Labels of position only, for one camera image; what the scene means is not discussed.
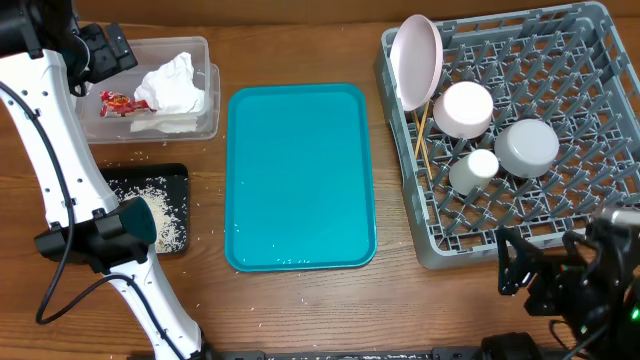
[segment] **crumpled paper towel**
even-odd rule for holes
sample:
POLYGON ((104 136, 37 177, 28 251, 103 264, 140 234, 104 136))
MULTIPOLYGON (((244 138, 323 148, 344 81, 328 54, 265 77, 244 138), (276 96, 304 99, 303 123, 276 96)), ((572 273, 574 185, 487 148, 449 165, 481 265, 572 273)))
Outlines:
MULTIPOLYGON (((148 73, 134 94, 136 101, 146 100, 155 115, 199 112, 204 107, 204 91, 193 85, 191 54, 183 52, 158 70, 148 73)), ((196 130, 195 117, 175 120, 139 120, 131 123, 131 132, 156 129, 165 133, 196 130)))

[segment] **white cup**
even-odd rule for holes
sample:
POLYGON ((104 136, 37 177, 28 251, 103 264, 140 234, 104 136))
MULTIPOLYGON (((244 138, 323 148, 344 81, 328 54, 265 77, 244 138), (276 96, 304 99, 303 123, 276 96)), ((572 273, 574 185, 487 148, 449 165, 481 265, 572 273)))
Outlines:
POLYGON ((436 100, 433 118, 445 134, 473 139, 489 127, 493 98, 484 86, 471 81, 452 85, 436 100))
POLYGON ((491 151, 474 150, 451 166, 449 182, 453 190, 466 196, 476 186, 487 187, 499 167, 498 158, 491 151))
POLYGON ((502 130, 494 150, 505 170, 521 178, 535 178, 549 171, 559 148, 551 126, 525 119, 502 130))

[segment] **red candy wrapper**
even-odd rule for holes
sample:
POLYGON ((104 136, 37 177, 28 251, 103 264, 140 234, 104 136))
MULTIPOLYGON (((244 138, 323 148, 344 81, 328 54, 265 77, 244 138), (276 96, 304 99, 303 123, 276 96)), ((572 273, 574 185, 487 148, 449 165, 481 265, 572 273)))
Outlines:
POLYGON ((100 99, 102 100, 100 116, 103 118, 136 116, 156 112, 149 107, 146 100, 132 101, 128 96, 112 91, 102 91, 100 99))

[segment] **teal tray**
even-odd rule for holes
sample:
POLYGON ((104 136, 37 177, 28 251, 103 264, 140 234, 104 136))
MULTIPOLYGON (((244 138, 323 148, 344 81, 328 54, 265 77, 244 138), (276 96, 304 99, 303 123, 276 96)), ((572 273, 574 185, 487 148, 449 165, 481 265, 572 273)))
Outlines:
POLYGON ((239 271, 366 265, 377 248, 365 98, 348 84, 229 103, 225 255, 239 271))

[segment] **gray dish rack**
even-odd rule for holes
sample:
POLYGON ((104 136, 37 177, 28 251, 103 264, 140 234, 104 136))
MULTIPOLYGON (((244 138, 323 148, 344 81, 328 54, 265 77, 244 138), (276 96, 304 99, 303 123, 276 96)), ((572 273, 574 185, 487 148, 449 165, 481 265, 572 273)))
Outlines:
POLYGON ((637 207, 639 83, 603 5, 577 3, 436 25, 444 65, 431 105, 451 84, 475 81, 493 96, 494 113, 490 128, 471 140, 443 134, 427 114, 430 180, 424 160, 414 156, 415 122, 395 92, 389 54, 398 28, 384 32, 374 70, 423 266, 497 259, 494 230, 500 226, 549 248, 562 244, 565 231, 584 229, 599 207, 637 207), (545 121, 558 134, 560 152, 551 170, 527 180, 501 169, 487 189, 457 194, 448 182, 450 166, 477 148, 493 150, 498 133, 523 118, 545 121))

